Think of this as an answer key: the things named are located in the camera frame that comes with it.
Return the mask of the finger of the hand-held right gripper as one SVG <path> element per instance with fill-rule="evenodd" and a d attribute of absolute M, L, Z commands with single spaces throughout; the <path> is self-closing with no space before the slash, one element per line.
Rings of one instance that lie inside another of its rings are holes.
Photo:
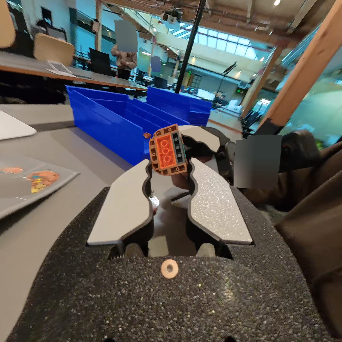
<path fill-rule="evenodd" d="M 200 126 L 182 126 L 182 137 L 188 147 L 190 143 L 202 144 L 212 153 L 216 153 L 220 148 L 219 137 Z"/>
<path fill-rule="evenodd" d="M 175 207 L 187 209 L 190 199 L 191 199 L 190 192 L 183 192 L 171 198 L 170 203 L 171 205 Z"/>

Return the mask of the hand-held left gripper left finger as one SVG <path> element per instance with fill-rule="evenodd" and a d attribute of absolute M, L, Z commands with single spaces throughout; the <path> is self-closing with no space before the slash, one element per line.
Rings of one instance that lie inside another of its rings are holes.
<path fill-rule="evenodd" d="M 144 159 L 110 186 L 87 244 L 113 245 L 152 223 L 152 165 Z"/>

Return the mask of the small brown blue brick assembly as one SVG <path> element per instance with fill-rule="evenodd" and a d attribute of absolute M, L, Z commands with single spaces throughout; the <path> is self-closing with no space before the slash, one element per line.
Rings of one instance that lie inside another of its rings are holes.
<path fill-rule="evenodd" d="M 157 130 L 149 141 L 153 170 L 162 176 L 187 173 L 187 158 L 177 124 Z"/>

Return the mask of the blue plastic bin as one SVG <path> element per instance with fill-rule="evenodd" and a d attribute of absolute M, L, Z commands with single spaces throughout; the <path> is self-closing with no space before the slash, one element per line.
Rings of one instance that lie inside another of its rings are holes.
<path fill-rule="evenodd" d="M 191 97 L 186 121 L 193 126 L 207 126 L 211 109 L 212 102 Z"/>
<path fill-rule="evenodd" d="M 128 119 L 128 95 L 66 86 L 74 124 L 131 165 L 150 159 L 143 128 Z"/>
<path fill-rule="evenodd" d="M 180 94 L 174 94 L 165 89 L 148 87 L 147 104 L 178 118 L 181 125 L 191 125 L 190 99 Z"/>

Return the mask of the grey desk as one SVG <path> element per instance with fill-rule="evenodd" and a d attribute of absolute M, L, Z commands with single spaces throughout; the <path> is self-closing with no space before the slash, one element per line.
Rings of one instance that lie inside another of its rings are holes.
<path fill-rule="evenodd" d="M 79 129 L 41 132 L 7 143 L 29 157 L 80 171 L 66 187 L 20 218 L 1 222 L 1 340 L 284 341 L 280 289 L 251 266 L 219 257 L 113 257 L 87 246 L 108 193 L 94 174 L 119 171 Z"/>

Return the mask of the person's right hand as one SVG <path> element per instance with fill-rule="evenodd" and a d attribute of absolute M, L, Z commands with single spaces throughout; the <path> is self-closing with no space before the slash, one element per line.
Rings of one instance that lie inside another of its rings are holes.
<path fill-rule="evenodd" d="M 175 187 L 181 188 L 183 190 L 189 190 L 188 173 L 178 173 L 171 176 L 172 183 Z"/>

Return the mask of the black office chair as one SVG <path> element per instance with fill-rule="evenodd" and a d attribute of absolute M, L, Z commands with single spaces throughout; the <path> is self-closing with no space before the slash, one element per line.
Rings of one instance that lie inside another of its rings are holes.
<path fill-rule="evenodd" d="M 262 119 L 258 111 L 251 110 L 245 118 L 241 120 L 242 139 L 247 139 L 251 135 L 277 135 L 284 126 L 276 125 L 271 118 L 267 118 L 256 130 L 251 126 Z"/>

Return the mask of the black light stand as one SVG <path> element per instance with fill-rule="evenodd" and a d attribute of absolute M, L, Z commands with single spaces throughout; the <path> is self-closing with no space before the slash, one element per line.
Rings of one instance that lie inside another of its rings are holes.
<path fill-rule="evenodd" d="M 217 89 L 217 92 L 220 92 L 220 87 L 225 79 L 225 77 L 227 77 L 227 75 L 236 67 L 237 61 L 235 61 L 231 66 L 229 66 L 228 68 L 226 68 L 223 72 L 222 72 L 222 79 L 220 82 L 220 85 Z"/>

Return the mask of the black tripod stand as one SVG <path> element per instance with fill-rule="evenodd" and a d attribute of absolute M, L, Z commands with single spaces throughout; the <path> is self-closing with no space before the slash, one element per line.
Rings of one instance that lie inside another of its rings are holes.
<path fill-rule="evenodd" d="M 175 88 L 175 93 L 176 94 L 179 94 L 179 92 L 181 90 L 181 86 L 182 86 L 182 82 L 183 82 L 183 79 L 184 79 L 186 67 L 187 67 L 187 64 L 188 64 L 188 61 L 189 61 L 189 57 L 190 57 L 190 54 L 191 54 L 191 51 L 192 51 L 192 47 L 193 47 L 193 44 L 194 44 L 194 39 L 195 39 L 195 36 L 197 34 L 200 21 L 202 19 L 202 15 L 203 15 L 203 11 L 204 11 L 205 5 L 206 5 L 206 0 L 200 0 L 199 1 L 199 5 L 198 5 L 197 11 L 196 11 L 196 15 L 195 15 L 195 19 L 194 19 L 194 22 L 193 22 L 193 27 L 191 29 L 189 41 L 188 41 L 188 44 L 187 44 L 187 47 L 186 47 L 186 51 L 185 51 L 185 55 L 184 55 L 184 58 L 183 58 L 182 67 L 181 67 L 180 74 L 179 74 L 179 77 L 178 77 L 178 80 L 177 80 L 177 85 L 176 85 L 176 88 Z"/>

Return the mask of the grey instruction booklet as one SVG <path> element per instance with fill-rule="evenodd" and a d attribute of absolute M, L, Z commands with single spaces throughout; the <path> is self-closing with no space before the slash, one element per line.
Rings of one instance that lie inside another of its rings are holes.
<path fill-rule="evenodd" d="M 80 173 L 18 154 L 0 155 L 0 218 L 59 190 Z"/>

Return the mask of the wooden beam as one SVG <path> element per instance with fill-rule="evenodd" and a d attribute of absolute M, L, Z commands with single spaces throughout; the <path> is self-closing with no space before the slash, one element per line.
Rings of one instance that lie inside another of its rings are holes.
<path fill-rule="evenodd" d="M 335 1 L 254 135 L 277 135 L 342 45 L 342 1 Z"/>

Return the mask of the group of black office chairs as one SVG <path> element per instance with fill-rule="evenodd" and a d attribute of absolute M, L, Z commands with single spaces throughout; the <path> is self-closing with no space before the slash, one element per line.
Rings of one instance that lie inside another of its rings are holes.
<path fill-rule="evenodd" d="M 147 87 L 142 84 L 143 78 L 138 79 L 138 77 L 136 77 L 135 82 L 130 81 L 130 78 L 128 80 L 118 78 L 117 70 L 113 72 L 110 67 L 109 54 L 90 49 L 89 55 L 91 59 L 92 76 L 104 75 L 103 80 L 105 80 L 105 83 L 95 83 L 90 81 L 87 81 L 87 83 L 90 83 L 93 86 L 108 87 L 119 93 L 136 91 L 144 94 L 147 92 Z"/>

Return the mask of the white tablet stand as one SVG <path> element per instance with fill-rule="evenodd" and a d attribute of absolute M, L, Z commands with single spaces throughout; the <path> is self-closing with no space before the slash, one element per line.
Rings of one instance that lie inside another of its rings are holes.
<path fill-rule="evenodd" d="M 55 75 L 76 78 L 76 75 L 74 75 L 69 68 L 60 62 L 46 61 L 46 70 Z"/>
<path fill-rule="evenodd" d="M 0 111 L 0 140 L 9 140 L 32 136 L 37 133 L 33 127 L 15 117 Z"/>

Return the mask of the brown wooden table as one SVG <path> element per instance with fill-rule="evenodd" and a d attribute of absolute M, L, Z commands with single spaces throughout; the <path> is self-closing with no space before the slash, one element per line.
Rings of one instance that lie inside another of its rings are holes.
<path fill-rule="evenodd" d="M 147 87 L 132 81 L 97 74 L 74 67 L 68 67 L 74 77 L 69 75 L 58 75 L 48 71 L 47 62 L 41 62 L 34 58 L 29 58 L 22 55 L 1 51 L 0 59 L 1 71 L 12 72 L 21 75 L 46 77 L 49 79 L 58 79 L 64 82 L 82 82 L 85 84 L 98 85 L 101 87 L 115 87 L 119 89 L 131 89 L 140 92 L 147 92 Z"/>

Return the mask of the black tablet tan frame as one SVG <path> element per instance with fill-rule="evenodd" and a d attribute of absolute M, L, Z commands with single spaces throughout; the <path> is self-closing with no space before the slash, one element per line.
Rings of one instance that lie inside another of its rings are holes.
<path fill-rule="evenodd" d="M 16 38 L 16 30 L 12 21 L 7 1 L 0 1 L 0 48 L 11 47 Z"/>

